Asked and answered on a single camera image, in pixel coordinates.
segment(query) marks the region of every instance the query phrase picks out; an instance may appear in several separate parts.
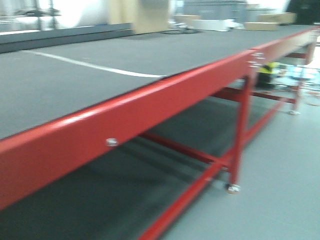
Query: cardboard box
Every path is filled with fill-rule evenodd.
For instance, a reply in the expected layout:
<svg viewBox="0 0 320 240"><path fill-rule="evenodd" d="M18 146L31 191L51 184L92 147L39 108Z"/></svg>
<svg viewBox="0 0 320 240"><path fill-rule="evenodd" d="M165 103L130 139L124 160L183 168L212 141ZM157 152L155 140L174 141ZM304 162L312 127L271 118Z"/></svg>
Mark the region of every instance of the cardboard box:
<svg viewBox="0 0 320 240"><path fill-rule="evenodd" d="M293 24L296 19L297 15L293 12L261 14L258 16L258 21L265 23Z"/></svg>
<svg viewBox="0 0 320 240"><path fill-rule="evenodd" d="M188 27L193 27L193 20L200 20L200 15L174 15L173 19L177 23L184 23Z"/></svg>
<svg viewBox="0 0 320 240"><path fill-rule="evenodd" d="M252 31L275 31L278 25L277 22L245 22L244 28Z"/></svg>
<svg viewBox="0 0 320 240"><path fill-rule="evenodd" d="M161 32L169 27L169 1L108 0L109 24L132 23L136 34Z"/></svg>

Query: table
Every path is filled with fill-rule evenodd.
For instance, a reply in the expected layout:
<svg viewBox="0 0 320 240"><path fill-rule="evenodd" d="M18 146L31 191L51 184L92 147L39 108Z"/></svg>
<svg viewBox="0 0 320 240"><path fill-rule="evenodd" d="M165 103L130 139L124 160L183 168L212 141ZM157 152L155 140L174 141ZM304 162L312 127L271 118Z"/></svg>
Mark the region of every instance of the table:
<svg viewBox="0 0 320 240"><path fill-rule="evenodd" d="M291 57L308 62L317 29L150 33L1 54L0 209L141 135L209 164L140 237L157 238L221 169L231 173L228 191L238 191L245 143L283 102L297 110L298 98L254 93L280 102L247 129L256 70L304 46ZM238 78L242 90L226 88ZM241 103L234 145L222 157L146 132L207 96Z"/></svg>

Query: caster wheel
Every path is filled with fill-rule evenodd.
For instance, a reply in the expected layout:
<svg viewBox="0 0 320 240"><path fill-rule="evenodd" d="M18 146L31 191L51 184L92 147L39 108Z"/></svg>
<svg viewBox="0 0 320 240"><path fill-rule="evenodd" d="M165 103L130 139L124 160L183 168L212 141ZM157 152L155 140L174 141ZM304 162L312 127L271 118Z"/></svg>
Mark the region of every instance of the caster wheel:
<svg viewBox="0 0 320 240"><path fill-rule="evenodd" d="M240 192L241 188L240 188L240 186L238 186L236 184L227 184L225 186L225 190L229 194L237 194L238 192Z"/></svg>
<svg viewBox="0 0 320 240"><path fill-rule="evenodd" d="M301 114L300 112L294 111L294 110L291 110L291 111L289 111L288 113L289 113L290 115L292 115L292 116L297 116L297 115Z"/></svg>

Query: floor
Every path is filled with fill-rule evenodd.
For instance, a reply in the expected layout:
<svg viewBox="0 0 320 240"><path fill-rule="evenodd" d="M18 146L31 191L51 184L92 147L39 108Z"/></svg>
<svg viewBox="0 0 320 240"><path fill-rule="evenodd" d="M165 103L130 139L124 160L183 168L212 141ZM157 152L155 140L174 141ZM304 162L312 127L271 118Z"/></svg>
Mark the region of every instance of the floor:
<svg viewBox="0 0 320 240"><path fill-rule="evenodd" d="M255 97L250 124L273 103ZM320 239L320 107L289 109L245 148L241 192L224 191L222 172L162 240ZM219 156L236 115L237 103L207 98L152 131ZM137 239L205 167L137 137L0 212L0 239Z"/></svg>

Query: white line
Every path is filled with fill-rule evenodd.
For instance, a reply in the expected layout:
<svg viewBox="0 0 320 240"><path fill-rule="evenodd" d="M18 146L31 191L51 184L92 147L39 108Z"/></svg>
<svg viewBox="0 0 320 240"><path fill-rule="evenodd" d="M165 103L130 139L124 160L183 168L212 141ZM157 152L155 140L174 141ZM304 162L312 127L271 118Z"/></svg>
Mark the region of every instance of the white line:
<svg viewBox="0 0 320 240"><path fill-rule="evenodd" d="M165 75L144 74L144 73L138 73L138 72L133 72L133 71L120 70L120 69L106 67L106 66L99 66L99 65L95 65L95 64L91 64L91 63L87 63L87 62L83 62L83 61L73 60L73 59L70 59L67 57L63 57L63 56L58 56L58 55L53 55L53 54L43 53L43 52L38 52L38 51L22 50L21 52L34 54L34 55L41 55L44 57L57 59L57 60L60 60L60 61L66 62L66 63L76 64L76 65L80 65L80 66L84 66L84 67L88 67L88 68L92 68L92 69L98 69L98 70L102 70L102 71L107 71L107 72L112 72L112 73L116 73L116 74L129 75L129 76L142 77L142 78L162 78L162 77L165 77Z"/></svg>

